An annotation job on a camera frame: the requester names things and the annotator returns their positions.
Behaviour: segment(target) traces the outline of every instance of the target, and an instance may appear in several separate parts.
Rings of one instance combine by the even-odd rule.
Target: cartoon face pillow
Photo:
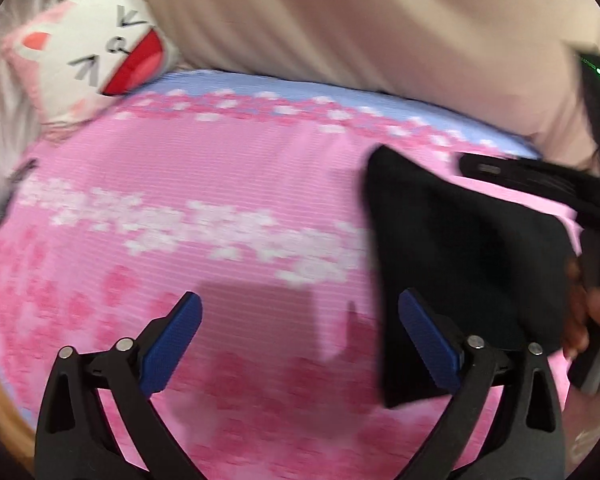
[[[62,140],[120,96],[173,68],[176,47],[145,0],[65,0],[8,35],[3,56]]]

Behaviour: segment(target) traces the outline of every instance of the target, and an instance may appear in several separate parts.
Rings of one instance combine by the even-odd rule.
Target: silver rivet
[[[542,355],[542,347],[538,344],[538,343],[531,343],[529,345],[529,351],[533,354],[533,355]]]
[[[131,347],[134,345],[134,340],[130,337],[125,337],[116,343],[116,350],[120,352],[126,352],[127,350],[131,350]]]
[[[58,352],[58,357],[61,359],[68,359],[74,353],[74,349],[70,346],[63,346]]]
[[[484,348],[484,339],[482,339],[479,335],[471,335],[466,341],[471,348],[475,348],[476,350]]]

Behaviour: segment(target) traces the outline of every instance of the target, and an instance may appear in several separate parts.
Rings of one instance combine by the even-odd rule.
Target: blue gripper fingertip
[[[146,397],[163,391],[202,323],[202,300],[190,294],[142,360],[140,389]]]
[[[461,385],[460,356],[408,290],[400,295],[398,314],[436,386],[456,393]]]

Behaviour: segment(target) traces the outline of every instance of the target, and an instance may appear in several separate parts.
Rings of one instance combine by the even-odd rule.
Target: bed sheet
[[[0,381],[26,420],[35,424],[60,347],[110,348],[193,290],[202,327],[152,400],[211,480],[392,478],[448,399],[392,411],[378,402],[358,184],[379,142],[452,182],[555,214],[574,235],[567,208],[454,174],[457,151],[533,155],[481,124],[324,85],[165,76],[61,146],[27,153],[40,168],[0,229]],[[564,400],[566,362],[551,364]],[[112,399],[104,404],[139,463]]]

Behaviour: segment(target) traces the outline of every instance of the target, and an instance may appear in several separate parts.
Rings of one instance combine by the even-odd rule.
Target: black cloth
[[[381,291],[381,390],[392,408],[442,395],[398,318],[415,288],[466,335],[502,349],[560,348],[573,256],[554,216],[440,179],[386,146],[372,153],[363,201]]]

